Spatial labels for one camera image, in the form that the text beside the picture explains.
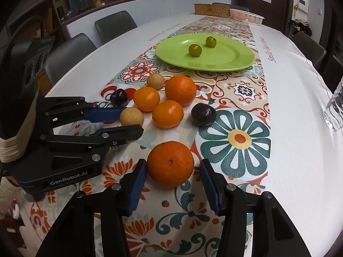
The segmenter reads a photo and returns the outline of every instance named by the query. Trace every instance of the table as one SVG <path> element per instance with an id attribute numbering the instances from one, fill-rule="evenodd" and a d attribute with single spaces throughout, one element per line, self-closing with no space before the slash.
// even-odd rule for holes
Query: table
<path id="1" fill-rule="evenodd" d="M 216 75 L 184 71 L 167 66 L 153 53 L 155 44 L 176 31 L 182 33 L 182 28 L 191 23 L 184 32 L 199 31 L 202 26 L 208 28 L 223 22 L 232 25 L 232 38 L 253 49 L 257 59 L 252 68 Z M 224 122 L 227 123 L 233 114 L 248 121 L 248 127 L 254 124 L 259 128 L 249 132 L 252 139 L 260 135 L 260 146 L 254 146 L 258 152 L 253 155 L 255 158 L 250 151 L 253 164 L 244 155 L 244 172 L 239 164 L 242 161 L 238 159 L 242 156 L 240 152 L 230 156 L 228 150 L 221 156 L 216 154 L 221 151 L 213 145 L 218 141 L 207 143 L 207 150 L 199 149 L 201 144 L 215 138 L 206 131 L 198 131 L 187 119 L 177 128 L 180 130 L 169 129 L 168 134 L 164 134 L 150 123 L 151 114 L 146 114 L 142 138 L 128 146 L 111 149 L 102 175 L 49 192 L 42 202 L 25 204 L 38 236 L 43 239 L 74 192 L 79 189 L 86 193 L 102 191 L 130 172 L 138 158 L 146 158 L 156 144 L 177 140 L 191 148 L 196 165 L 201 157 L 208 157 L 211 162 L 219 163 L 214 165 L 216 170 L 223 171 L 228 181 L 244 190 L 258 194 L 263 190 L 271 191 L 292 219 L 311 255 L 324 256 L 343 224 L 343 200 L 338 188 L 343 176 L 340 165 L 343 134 L 342 131 L 330 132 L 325 124 L 322 113 L 331 93 L 311 62 L 287 37 L 266 26 L 246 26 L 232 19 L 223 21 L 216 17 L 180 14 L 143 25 L 100 47 L 71 69 L 49 95 L 85 96 L 86 100 L 106 107 L 109 94 L 115 88 L 122 87 L 132 93 L 145 84 L 147 75 L 144 73 L 131 76 L 123 71 L 142 61 L 145 73 L 163 70 L 166 78 L 186 74 L 195 80 L 197 98 L 191 106 L 184 108 L 185 117 L 194 104 L 207 101 L 221 111 L 218 116 L 223 117 Z M 82 121 L 56 132 L 89 134 L 100 126 L 103 125 Z M 209 130 L 217 137 L 228 133 L 220 128 Z M 234 164 L 231 168 L 221 167 L 225 157 Z M 102 256 L 99 219 L 97 215 L 95 217 L 96 250 Z M 250 256 L 251 216 L 247 222 L 246 256 Z M 124 224 L 132 256 L 170 251 L 174 255 L 207 257 L 212 256 L 218 246 L 222 219 L 216 218 L 209 209 L 195 169 L 189 181 L 175 190 L 161 189 L 148 178 L 137 211 L 125 219 Z"/>

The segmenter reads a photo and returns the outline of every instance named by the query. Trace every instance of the gray chair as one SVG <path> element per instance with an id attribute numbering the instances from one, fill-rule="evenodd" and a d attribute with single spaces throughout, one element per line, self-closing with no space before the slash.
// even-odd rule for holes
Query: gray chair
<path id="1" fill-rule="evenodd" d="M 232 9 L 238 9 L 238 10 L 243 10 L 245 12 L 249 12 L 249 9 L 246 7 L 241 7 L 241 6 L 235 6 L 235 5 L 229 5 L 229 4 L 224 4 L 224 3 L 212 3 L 212 5 L 218 5 L 218 6 L 226 6 L 230 7 Z"/>
<path id="2" fill-rule="evenodd" d="M 299 48 L 299 50 L 308 58 L 313 66 L 318 69 L 323 60 L 326 50 L 320 46 L 303 31 L 297 32 L 292 38 L 292 42 Z"/>
<path id="3" fill-rule="evenodd" d="M 62 43 L 48 57 L 45 72 L 54 86 L 71 68 L 91 54 L 96 47 L 84 34 L 78 34 Z"/>
<path id="4" fill-rule="evenodd" d="M 95 27 L 98 30 L 102 43 L 105 44 L 122 34 L 137 28 L 131 15 L 123 10 L 99 19 L 95 22 Z"/>
<path id="5" fill-rule="evenodd" d="M 6 257 L 23 257 L 17 250 L 16 245 L 8 235 L 7 230 L 0 224 L 0 252 L 1 256 Z"/>

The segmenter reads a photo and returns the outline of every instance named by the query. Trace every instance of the door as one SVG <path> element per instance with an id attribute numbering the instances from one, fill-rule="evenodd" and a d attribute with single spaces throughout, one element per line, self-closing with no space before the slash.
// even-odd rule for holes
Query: door
<path id="1" fill-rule="evenodd" d="M 319 70 L 326 86 L 333 93 L 343 76 L 343 22 L 334 10 L 329 32 L 326 55 Z"/>
<path id="2" fill-rule="evenodd" d="M 289 0 L 271 0 L 272 3 L 262 0 L 235 0 L 236 5 L 249 8 L 251 13 L 263 16 L 262 24 L 272 27 L 284 33 L 287 15 L 289 11 Z"/>

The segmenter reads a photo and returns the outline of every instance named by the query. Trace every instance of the printed flower pattern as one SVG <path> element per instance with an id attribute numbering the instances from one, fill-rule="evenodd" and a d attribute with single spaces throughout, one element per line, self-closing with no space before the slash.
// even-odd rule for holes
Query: printed flower pattern
<path id="1" fill-rule="evenodd" d="M 139 55 L 137 57 L 137 60 L 145 60 L 145 59 L 155 60 L 155 59 L 158 59 L 158 57 L 157 57 L 157 55 L 155 53 L 156 47 L 157 47 L 157 44 L 152 46 L 151 48 L 149 48 L 148 51 L 146 51 L 143 54 Z"/>
<path id="2" fill-rule="evenodd" d="M 243 110 L 217 111 L 213 124 L 199 129 L 200 152 L 232 178 L 259 176 L 270 157 L 269 129 Z"/>
<path id="3" fill-rule="evenodd" d="M 135 62 L 124 69 L 118 76 L 118 79 L 125 83 L 136 83 L 146 81 L 149 75 L 157 73 L 160 70 L 160 64 L 153 61 Z"/>
<path id="4" fill-rule="evenodd" d="M 145 197 L 144 197 L 144 195 L 143 195 L 143 192 L 149 192 L 150 191 L 150 189 L 148 189 L 147 187 L 143 187 L 143 189 L 142 189 L 142 193 L 141 193 L 141 199 L 142 200 L 145 200 Z"/>
<path id="5" fill-rule="evenodd" d="M 98 129 L 98 123 L 91 123 L 90 121 L 81 120 L 72 123 L 69 129 L 64 130 L 61 133 L 59 132 L 59 130 L 57 130 L 55 134 L 87 136 L 89 134 L 95 133 Z"/>
<path id="6" fill-rule="evenodd" d="M 92 188 L 91 188 L 90 184 L 88 183 L 88 181 L 84 181 L 82 183 L 81 190 L 84 191 L 87 195 L 92 194 Z"/>
<path id="7" fill-rule="evenodd" d="M 195 176 L 195 181 L 196 182 L 200 182 L 201 181 L 200 171 L 199 171 L 198 167 L 194 167 L 193 175 Z"/>
<path id="8" fill-rule="evenodd" d="M 238 85 L 237 91 L 239 94 L 242 94 L 246 97 L 252 97 L 253 95 L 253 91 L 251 90 L 251 88 L 248 88 L 247 86 Z"/>
<path id="9" fill-rule="evenodd" d="M 186 33 L 189 34 L 189 31 L 201 33 L 207 27 L 201 24 L 196 25 L 188 25 L 180 29 L 180 31 L 187 31 Z"/>
<path id="10" fill-rule="evenodd" d="M 153 227 L 154 219 L 144 222 L 142 220 L 132 221 L 131 224 L 124 224 L 124 229 L 127 233 L 134 234 L 136 236 L 145 236 Z"/>
<path id="11" fill-rule="evenodd" d="M 228 182 L 237 185 L 241 190 L 248 193 L 261 194 L 265 190 L 265 186 L 261 184 L 262 180 L 268 176 L 268 172 L 264 173 L 257 179 L 250 181 L 243 181 L 241 179 L 233 179 L 228 177 Z"/>
<path id="12" fill-rule="evenodd" d="M 171 243 L 172 243 L 172 240 L 168 239 L 166 242 L 161 242 L 161 246 L 165 249 L 169 249 L 169 246 Z"/>
<path id="13" fill-rule="evenodd" d="M 132 159 L 129 160 L 129 162 L 124 163 L 116 162 L 113 166 L 106 166 L 107 172 L 103 172 L 102 175 L 105 177 L 104 181 L 104 187 L 108 188 L 111 185 L 117 183 L 117 180 L 113 178 L 113 175 L 116 176 L 124 176 L 125 173 L 132 167 Z"/>
<path id="14" fill-rule="evenodd" d="M 37 202 L 34 202 L 30 211 L 30 220 L 33 229 L 36 231 L 38 236 L 43 239 L 50 230 L 51 226 L 48 223 L 47 213 L 42 210 Z"/>
<path id="15" fill-rule="evenodd" d="M 48 203 L 49 204 L 56 203 L 56 197 L 54 196 L 55 195 L 55 191 L 49 191 L 49 192 L 47 192 L 46 195 L 48 197 Z"/>
<path id="16" fill-rule="evenodd" d="M 212 93 L 212 86 L 207 85 L 206 83 L 197 82 L 197 95 L 199 99 L 209 100 Z"/>
<path id="17" fill-rule="evenodd" d="M 182 72 L 184 70 L 186 70 L 186 69 L 183 68 L 183 67 L 176 67 L 176 66 L 173 66 L 173 65 L 168 65 L 166 67 L 166 71 L 171 72 L 171 73 L 180 73 L 180 72 Z"/>
<path id="18" fill-rule="evenodd" d="M 204 208 L 204 202 L 201 202 L 199 204 L 199 208 L 196 211 L 193 211 L 189 206 L 191 202 L 193 202 L 193 198 L 195 197 L 195 194 L 189 192 L 190 188 L 191 182 L 189 180 L 187 180 L 181 186 L 175 188 L 175 200 L 183 211 L 167 214 L 160 218 L 159 221 L 156 223 L 157 233 L 161 235 L 167 235 L 170 232 L 171 228 L 180 229 L 180 226 L 182 226 L 182 219 L 186 216 L 192 219 L 192 222 L 189 226 L 190 229 L 194 229 L 195 226 L 200 226 L 201 221 L 208 222 L 210 220 L 210 217 L 204 214 L 207 212 L 207 209 Z M 180 198 L 179 195 L 177 195 L 178 189 L 180 189 L 180 191 L 184 191 L 181 192 Z"/>
<path id="19" fill-rule="evenodd" d="M 107 108 L 107 107 L 112 106 L 112 103 L 110 102 L 110 97 L 111 97 L 111 94 L 114 91 L 116 91 L 117 89 L 119 89 L 117 86 L 109 85 L 109 84 L 107 84 L 105 86 L 105 88 L 102 89 L 102 91 L 100 92 L 100 96 L 102 98 L 104 98 L 105 101 L 97 102 L 97 104 L 99 105 L 100 108 Z M 134 94 L 134 92 L 136 92 L 136 89 L 135 88 L 128 88 L 125 86 L 124 90 L 128 94 L 129 101 L 133 100 L 133 94 Z"/>
<path id="20" fill-rule="evenodd" d="M 252 65 L 250 67 L 247 67 L 244 70 L 244 75 L 246 75 L 246 76 L 262 76 L 262 77 L 264 77 L 265 75 L 263 74 L 262 64 L 258 63 L 256 65 Z"/>

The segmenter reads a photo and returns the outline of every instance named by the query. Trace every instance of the orange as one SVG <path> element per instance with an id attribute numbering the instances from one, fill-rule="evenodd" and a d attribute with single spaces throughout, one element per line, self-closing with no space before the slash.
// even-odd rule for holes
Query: orange
<path id="1" fill-rule="evenodd" d="M 165 93 L 168 100 L 175 100 L 182 106 L 186 106 L 195 99 L 197 87 L 189 77 L 176 75 L 166 82 Z"/>
<path id="2" fill-rule="evenodd" d="M 182 106 L 174 100 L 161 102 L 152 112 L 155 125 L 163 129 L 177 126 L 184 117 Z"/>
<path id="3" fill-rule="evenodd" d="M 157 184 L 167 188 L 177 187 L 191 176 L 194 169 L 193 155 L 180 142 L 161 143 L 149 153 L 147 169 Z"/>
<path id="4" fill-rule="evenodd" d="M 133 94 L 133 102 L 140 111 L 150 112 L 160 101 L 159 93 L 151 87 L 142 87 Z"/>

